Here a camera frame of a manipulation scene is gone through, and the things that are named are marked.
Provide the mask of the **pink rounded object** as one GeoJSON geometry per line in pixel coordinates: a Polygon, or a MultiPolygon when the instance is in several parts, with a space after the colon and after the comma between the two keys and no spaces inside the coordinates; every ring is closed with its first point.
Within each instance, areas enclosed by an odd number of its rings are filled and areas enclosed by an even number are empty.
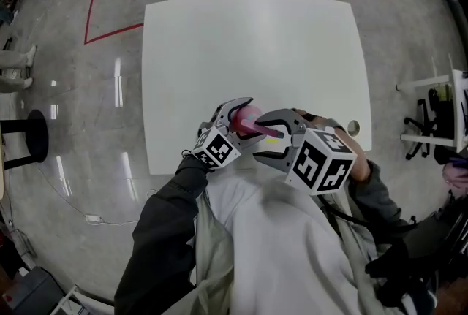
{"type": "Polygon", "coordinates": [[[444,165],[442,177],[459,189],[468,189],[468,159],[452,157],[444,165]]]}

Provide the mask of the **person's right forearm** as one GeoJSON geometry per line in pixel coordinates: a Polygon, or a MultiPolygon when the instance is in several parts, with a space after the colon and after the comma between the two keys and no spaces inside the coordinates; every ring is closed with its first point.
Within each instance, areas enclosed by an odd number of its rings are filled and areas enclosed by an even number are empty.
{"type": "Polygon", "coordinates": [[[390,198],[388,187],[380,179],[380,167],[368,159],[364,163],[366,176],[352,174],[348,192],[370,232],[377,235],[408,232],[410,225],[401,218],[401,208],[390,198]]]}

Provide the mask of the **person's right hand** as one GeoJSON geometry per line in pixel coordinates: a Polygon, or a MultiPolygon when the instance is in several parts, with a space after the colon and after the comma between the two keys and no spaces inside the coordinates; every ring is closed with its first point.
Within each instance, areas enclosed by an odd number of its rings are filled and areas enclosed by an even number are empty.
{"type": "MultiPolygon", "coordinates": [[[[318,128],[321,127],[332,127],[332,123],[334,123],[333,119],[324,118],[319,115],[312,115],[305,110],[293,108],[297,114],[301,115],[305,120],[311,123],[313,126],[318,128]]],[[[357,182],[364,182],[371,173],[371,169],[369,163],[367,162],[367,158],[363,149],[359,146],[359,144],[348,135],[346,131],[344,131],[340,126],[335,126],[334,131],[337,136],[339,136],[356,154],[357,159],[354,163],[353,168],[351,169],[350,176],[354,181],[357,182]]]]}

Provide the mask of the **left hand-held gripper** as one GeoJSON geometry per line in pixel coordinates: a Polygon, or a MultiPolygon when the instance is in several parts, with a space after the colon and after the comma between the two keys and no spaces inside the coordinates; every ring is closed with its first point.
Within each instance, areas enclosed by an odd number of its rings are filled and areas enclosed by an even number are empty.
{"type": "Polygon", "coordinates": [[[201,123],[191,155],[209,170],[220,169],[239,158],[240,151],[263,140],[265,135],[261,133],[237,133],[237,146],[231,135],[230,123],[235,114],[253,100],[252,97],[241,97],[220,105],[209,122],[201,123]]]}

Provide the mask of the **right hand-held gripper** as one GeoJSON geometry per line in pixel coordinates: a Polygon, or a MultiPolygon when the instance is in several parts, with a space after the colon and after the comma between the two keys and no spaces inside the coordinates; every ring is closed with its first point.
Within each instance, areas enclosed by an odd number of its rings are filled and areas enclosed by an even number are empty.
{"type": "Polygon", "coordinates": [[[268,128],[284,126],[290,144],[301,145],[294,161],[291,148],[286,148],[282,153],[253,153],[257,162],[287,173],[285,183],[288,186],[310,195],[330,194],[343,187],[357,154],[333,128],[308,128],[307,120],[286,108],[265,113],[256,120],[256,124],[268,128]]]}

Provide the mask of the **black office chair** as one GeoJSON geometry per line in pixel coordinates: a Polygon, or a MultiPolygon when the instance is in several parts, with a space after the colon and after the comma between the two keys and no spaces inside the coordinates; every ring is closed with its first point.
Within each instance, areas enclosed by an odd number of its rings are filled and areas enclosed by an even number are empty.
{"type": "Polygon", "coordinates": [[[422,107],[422,121],[416,121],[405,117],[405,125],[412,124],[420,130],[423,137],[435,137],[454,139],[455,122],[454,106],[451,100],[442,100],[435,88],[428,92],[429,103],[424,98],[418,100],[418,106],[422,107]]]}

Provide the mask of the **grey equipment case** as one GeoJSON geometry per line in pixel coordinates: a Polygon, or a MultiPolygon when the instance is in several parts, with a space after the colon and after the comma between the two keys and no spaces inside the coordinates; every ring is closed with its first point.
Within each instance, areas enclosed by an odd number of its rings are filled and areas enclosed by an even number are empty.
{"type": "Polygon", "coordinates": [[[13,315],[50,315],[64,296],[55,278],[34,267],[2,296],[13,315]]]}

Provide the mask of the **black seat chair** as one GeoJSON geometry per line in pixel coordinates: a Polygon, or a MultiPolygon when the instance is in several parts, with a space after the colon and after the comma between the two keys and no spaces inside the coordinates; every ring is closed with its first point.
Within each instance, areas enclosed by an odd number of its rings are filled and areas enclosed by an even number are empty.
{"type": "Polygon", "coordinates": [[[376,294],[385,307],[406,315],[432,315],[439,280],[468,274],[468,194],[449,197],[365,271],[380,281],[376,294]]]}

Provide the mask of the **pink spray bottle cap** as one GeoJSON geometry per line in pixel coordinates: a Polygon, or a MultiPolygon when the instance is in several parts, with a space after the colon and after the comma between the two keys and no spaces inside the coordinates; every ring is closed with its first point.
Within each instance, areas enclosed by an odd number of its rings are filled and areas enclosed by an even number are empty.
{"type": "Polygon", "coordinates": [[[264,134],[270,137],[274,137],[276,139],[284,138],[284,133],[277,130],[268,128],[266,126],[261,126],[257,124],[257,119],[259,118],[258,115],[249,115],[247,118],[243,118],[241,120],[241,127],[247,134],[264,134]]]}

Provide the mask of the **person's torso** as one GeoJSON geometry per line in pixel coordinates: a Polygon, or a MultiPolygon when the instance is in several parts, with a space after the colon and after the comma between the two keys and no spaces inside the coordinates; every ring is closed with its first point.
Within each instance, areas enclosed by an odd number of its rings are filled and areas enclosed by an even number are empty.
{"type": "Polygon", "coordinates": [[[401,315],[365,273],[377,255],[371,233],[330,223],[272,173],[210,175],[198,205],[198,313],[401,315]]]}

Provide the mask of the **pink round container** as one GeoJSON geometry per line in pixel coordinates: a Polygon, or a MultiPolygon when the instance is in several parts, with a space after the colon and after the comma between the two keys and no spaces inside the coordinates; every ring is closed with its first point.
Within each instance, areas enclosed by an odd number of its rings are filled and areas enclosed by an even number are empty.
{"type": "Polygon", "coordinates": [[[230,129],[240,135],[257,133],[254,125],[262,115],[262,111],[254,105],[246,105],[235,112],[230,123],[230,129]]]}

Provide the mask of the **person's left forearm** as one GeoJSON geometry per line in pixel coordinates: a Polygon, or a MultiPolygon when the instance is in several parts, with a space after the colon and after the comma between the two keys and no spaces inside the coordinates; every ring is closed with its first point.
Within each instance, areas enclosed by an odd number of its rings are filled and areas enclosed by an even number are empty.
{"type": "Polygon", "coordinates": [[[192,155],[146,201],[132,233],[131,257],[114,296],[115,315],[160,315],[194,286],[194,219],[208,169],[192,155]]]}

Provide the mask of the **white desk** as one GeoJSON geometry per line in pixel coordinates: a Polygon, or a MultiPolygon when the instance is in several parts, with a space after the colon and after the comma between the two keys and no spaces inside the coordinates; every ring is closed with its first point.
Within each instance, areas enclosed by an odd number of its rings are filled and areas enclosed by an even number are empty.
{"type": "Polygon", "coordinates": [[[401,134],[400,140],[411,143],[427,143],[455,148],[458,152],[468,147],[468,71],[453,69],[448,75],[430,77],[396,84],[396,90],[414,89],[423,86],[452,85],[454,109],[454,138],[425,137],[401,134]]]}

